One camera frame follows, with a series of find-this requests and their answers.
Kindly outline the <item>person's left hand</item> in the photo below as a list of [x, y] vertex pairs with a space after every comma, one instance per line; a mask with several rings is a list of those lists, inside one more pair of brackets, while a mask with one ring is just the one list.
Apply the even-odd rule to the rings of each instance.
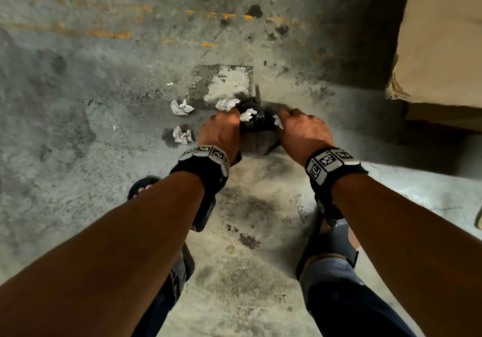
[[198, 136], [198, 146], [217, 146], [226, 152], [230, 165], [240, 151], [240, 122], [206, 122]]

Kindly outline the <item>person's right hand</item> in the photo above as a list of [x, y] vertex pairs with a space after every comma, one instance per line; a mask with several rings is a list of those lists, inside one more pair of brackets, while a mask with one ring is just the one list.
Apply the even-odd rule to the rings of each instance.
[[286, 153], [302, 167], [316, 151], [334, 147], [334, 139], [326, 122], [282, 121], [283, 130], [278, 129], [280, 143]]

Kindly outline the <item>black metal part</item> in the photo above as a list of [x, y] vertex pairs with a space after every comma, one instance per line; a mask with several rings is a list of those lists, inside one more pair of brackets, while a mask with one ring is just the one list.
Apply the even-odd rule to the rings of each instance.
[[284, 104], [263, 99], [259, 84], [255, 84], [254, 90], [252, 96], [239, 97], [240, 103], [236, 105], [236, 109], [240, 114], [249, 108], [257, 110], [257, 114], [253, 115], [249, 122], [240, 122], [240, 148], [247, 156], [260, 157], [267, 156], [280, 147], [273, 115], [278, 114]]

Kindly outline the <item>person's right forearm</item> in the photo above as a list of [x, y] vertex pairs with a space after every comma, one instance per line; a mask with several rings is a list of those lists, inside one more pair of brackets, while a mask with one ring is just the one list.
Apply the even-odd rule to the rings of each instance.
[[482, 241], [368, 175], [332, 188], [385, 285], [426, 337], [482, 337]]

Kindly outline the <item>person's left forearm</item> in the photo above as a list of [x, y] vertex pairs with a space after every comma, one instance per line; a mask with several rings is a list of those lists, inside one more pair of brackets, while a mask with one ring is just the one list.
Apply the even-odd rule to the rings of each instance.
[[176, 172], [0, 286], [0, 337], [129, 337], [180, 255], [204, 195]]

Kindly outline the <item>black right wrist band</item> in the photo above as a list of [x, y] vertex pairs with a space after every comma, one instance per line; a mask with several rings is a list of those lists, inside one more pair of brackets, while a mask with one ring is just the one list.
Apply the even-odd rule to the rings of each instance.
[[331, 228], [346, 225], [345, 217], [334, 204], [332, 188], [350, 174], [368, 174], [361, 162], [347, 151], [328, 147], [315, 151], [307, 160], [305, 172], [310, 178], [317, 205]]

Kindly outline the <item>black wrist band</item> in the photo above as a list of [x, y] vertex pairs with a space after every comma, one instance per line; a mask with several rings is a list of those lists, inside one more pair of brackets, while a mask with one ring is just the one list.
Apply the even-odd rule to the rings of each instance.
[[345, 217], [334, 204], [332, 188], [350, 174], [368, 174], [361, 162], [347, 151], [328, 147], [315, 151], [307, 160], [305, 172], [310, 178], [317, 205], [331, 228], [346, 225]]
[[226, 185], [229, 169], [227, 153], [215, 145], [198, 145], [183, 152], [170, 171], [189, 172], [198, 176], [204, 187], [202, 202], [191, 226], [201, 232], [206, 227], [216, 204], [216, 194]]

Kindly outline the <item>black left wrist band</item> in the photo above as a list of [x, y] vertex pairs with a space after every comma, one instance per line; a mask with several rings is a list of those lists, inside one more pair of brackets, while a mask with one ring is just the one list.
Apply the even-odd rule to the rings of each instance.
[[198, 176], [204, 187], [202, 202], [191, 226], [201, 232], [206, 227], [216, 204], [216, 194], [226, 185], [229, 169], [227, 153], [215, 145], [198, 145], [183, 152], [170, 171], [189, 172]]

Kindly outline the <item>black left sandal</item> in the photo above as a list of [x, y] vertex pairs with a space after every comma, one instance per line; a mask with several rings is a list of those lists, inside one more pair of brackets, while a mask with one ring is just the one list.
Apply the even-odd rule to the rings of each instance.
[[[145, 177], [145, 178], [142, 178], [142, 179], [138, 180], [137, 182], [135, 182], [131, 186], [131, 188], [129, 190], [129, 193], [128, 193], [128, 196], [127, 196], [127, 200], [131, 200], [131, 199], [137, 197], [139, 195], [139, 190], [141, 188], [146, 189], [146, 188], [152, 187], [154, 184], [156, 184], [160, 180], [161, 180], [161, 178], [156, 177], [156, 176], [148, 176], [148, 177]], [[194, 262], [193, 256], [190, 253], [188, 245], [186, 243], [183, 244], [181, 253], [182, 253], [182, 258], [183, 258], [184, 266], [185, 266], [185, 270], [186, 270], [185, 282], [187, 282], [187, 281], [190, 280], [190, 278], [192, 277], [192, 275], [195, 271], [195, 262]]]

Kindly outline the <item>black sandal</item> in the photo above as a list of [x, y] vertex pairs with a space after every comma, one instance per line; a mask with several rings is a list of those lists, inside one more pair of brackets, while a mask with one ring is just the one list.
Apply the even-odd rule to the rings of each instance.
[[315, 214], [313, 230], [295, 270], [298, 281], [300, 281], [306, 261], [313, 256], [324, 254], [340, 255], [352, 268], [355, 268], [358, 260], [358, 251], [352, 246], [348, 238], [348, 223], [346, 219], [328, 218], [329, 231], [321, 233], [321, 225], [326, 217], [320, 211], [317, 211]]
[[[156, 177], [156, 176], [148, 176], [148, 177], [145, 177], [145, 178], [142, 178], [142, 179], [138, 180], [137, 182], [135, 182], [131, 186], [131, 188], [129, 190], [129, 193], [128, 193], [128, 196], [127, 196], [127, 200], [131, 200], [131, 199], [137, 197], [139, 195], [139, 190], [141, 188], [146, 189], [146, 188], [152, 187], [154, 184], [156, 184], [160, 180], [161, 180], [161, 178]], [[185, 266], [185, 270], [186, 270], [185, 282], [187, 282], [187, 281], [190, 280], [190, 278], [192, 277], [192, 275], [195, 271], [195, 262], [194, 262], [193, 256], [190, 253], [188, 245], [186, 243], [183, 244], [181, 253], [182, 253], [182, 258], [183, 258], [184, 266]]]

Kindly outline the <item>black right sandal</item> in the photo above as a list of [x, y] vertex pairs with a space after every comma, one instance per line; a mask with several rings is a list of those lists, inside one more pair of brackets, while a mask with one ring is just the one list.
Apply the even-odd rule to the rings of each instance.
[[321, 233], [321, 225], [326, 217], [320, 211], [317, 211], [315, 214], [313, 230], [295, 270], [298, 281], [300, 281], [306, 261], [313, 256], [324, 254], [340, 255], [352, 268], [355, 268], [358, 260], [358, 251], [352, 246], [348, 238], [348, 223], [346, 219], [328, 218], [329, 231]]

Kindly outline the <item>brown cardboard box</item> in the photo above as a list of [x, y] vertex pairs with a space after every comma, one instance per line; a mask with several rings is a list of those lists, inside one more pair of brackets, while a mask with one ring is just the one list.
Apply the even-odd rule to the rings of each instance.
[[482, 133], [482, 0], [407, 0], [386, 94], [408, 121]]

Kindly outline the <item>person's right jeans leg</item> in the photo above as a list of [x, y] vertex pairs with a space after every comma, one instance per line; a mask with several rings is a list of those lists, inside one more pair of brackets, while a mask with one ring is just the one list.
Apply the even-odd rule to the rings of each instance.
[[299, 275], [305, 306], [323, 337], [416, 337], [348, 261], [329, 257]]

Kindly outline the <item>person's jeans leg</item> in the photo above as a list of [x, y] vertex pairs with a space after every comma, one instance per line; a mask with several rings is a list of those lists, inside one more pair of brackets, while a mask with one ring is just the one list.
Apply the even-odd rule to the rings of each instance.
[[348, 261], [329, 257], [299, 275], [305, 306], [323, 337], [416, 337]]
[[156, 337], [169, 312], [178, 302], [186, 281], [190, 277], [190, 263], [181, 255], [137, 324], [131, 337]]

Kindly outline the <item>person's left jeans leg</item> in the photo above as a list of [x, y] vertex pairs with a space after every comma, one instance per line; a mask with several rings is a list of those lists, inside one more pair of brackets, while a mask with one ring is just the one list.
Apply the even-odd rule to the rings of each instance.
[[178, 302], [186, 281], [190, 277], [190, 263], [181, 255], [137, 324], [131, 337], [156, 337], [169, 312]]

